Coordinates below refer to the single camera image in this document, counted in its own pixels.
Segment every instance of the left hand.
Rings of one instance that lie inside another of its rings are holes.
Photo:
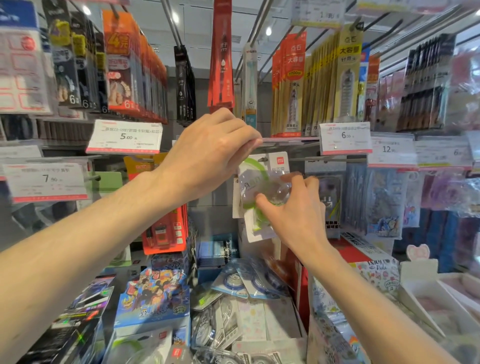
[[[222,108],[186,128],[151,173],[180,206],[216,189],[261,144],[257,130]]]

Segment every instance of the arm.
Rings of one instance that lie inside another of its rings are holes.
[[[16,363],[84,287],[172,209],[228,179],[260,134],[230,111],[188,127],[152,172],[0,254],[0,363]]]
[[[292,190],[285,205],[274,206],[259,194],[257,206],[282,242],[337,302],[372,362],[458,364],[356,273],[330,245],[325,233],[325,205],[320,202],[317,178],[309,177],[304,181],[301,175],[289,177]]]

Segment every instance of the hand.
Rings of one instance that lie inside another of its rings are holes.
[[[270,221],[280,240],[307,267],[318,262],[320,257],[338,257],[337,250],[326,236],[325,205],[320,202],[318,179],[309,177],[304,180],[299,173],[287,174],[282,179],[292,183],[286,204],[275,206],[263,194],[255,198],[257,207]]]
[[[170,183],[180,206],[216,189],[261,144],[258,131],[222,108],[186,128],[152,173]]]

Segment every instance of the heart-shaped sign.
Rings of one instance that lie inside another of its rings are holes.
[[[427,244],[420,246],[409,245],[407,246],[407,257],[410,261],[425,260],[430,258],[430,248]]]

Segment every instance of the ceiling vent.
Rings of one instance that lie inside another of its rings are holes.
[[[241,36],[232,36],[232,43],[240,44]]]

